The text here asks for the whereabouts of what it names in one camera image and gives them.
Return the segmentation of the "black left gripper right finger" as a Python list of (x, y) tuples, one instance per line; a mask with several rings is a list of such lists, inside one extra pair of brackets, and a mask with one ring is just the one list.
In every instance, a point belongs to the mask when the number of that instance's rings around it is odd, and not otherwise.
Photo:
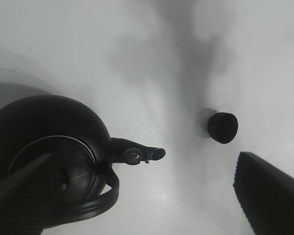
[(251, 152), (241, 152), (233, 187), (256, 235), (294, 235), (293, 177)]

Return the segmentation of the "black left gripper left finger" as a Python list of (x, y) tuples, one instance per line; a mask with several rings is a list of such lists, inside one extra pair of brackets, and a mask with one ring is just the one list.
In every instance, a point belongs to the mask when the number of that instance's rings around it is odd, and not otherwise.
[(44, 154), (0, 181), (0, 235), (39, 235), (61, 196), (55, 157)]

